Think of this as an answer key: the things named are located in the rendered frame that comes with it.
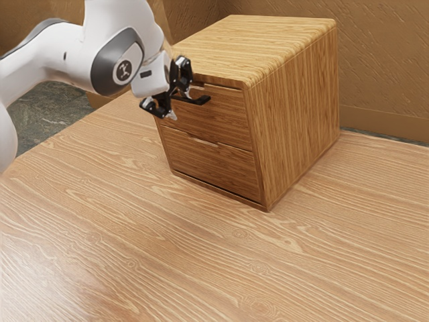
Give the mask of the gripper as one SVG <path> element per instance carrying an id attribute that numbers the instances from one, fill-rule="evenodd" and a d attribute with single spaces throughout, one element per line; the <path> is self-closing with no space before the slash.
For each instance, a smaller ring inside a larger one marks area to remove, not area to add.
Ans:
<path id="1" fill-rule="evenodd" d="M 182 97 L 191 99 L 190 86 L 193 82 L 193 72 L 190 59 L 179 56 L 176 61 L 171 60 L 168 80 L 168 91 L 142 99 L 139 107 L 159 119 L 167 117 L 176 121 L 178 118 L 171 105 L 172 95 L 178 88 Z"/>

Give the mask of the wooden two-drawer cabinet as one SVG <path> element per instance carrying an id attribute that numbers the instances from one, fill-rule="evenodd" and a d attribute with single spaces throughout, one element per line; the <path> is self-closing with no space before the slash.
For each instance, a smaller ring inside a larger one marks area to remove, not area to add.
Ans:
<path id="1" fill-rule="evenodd" d="M 335 20 L 230 15 L 174 51 L 210 97 L 156 121 L 175 175 L 269 211 L 338 139 Z"/>

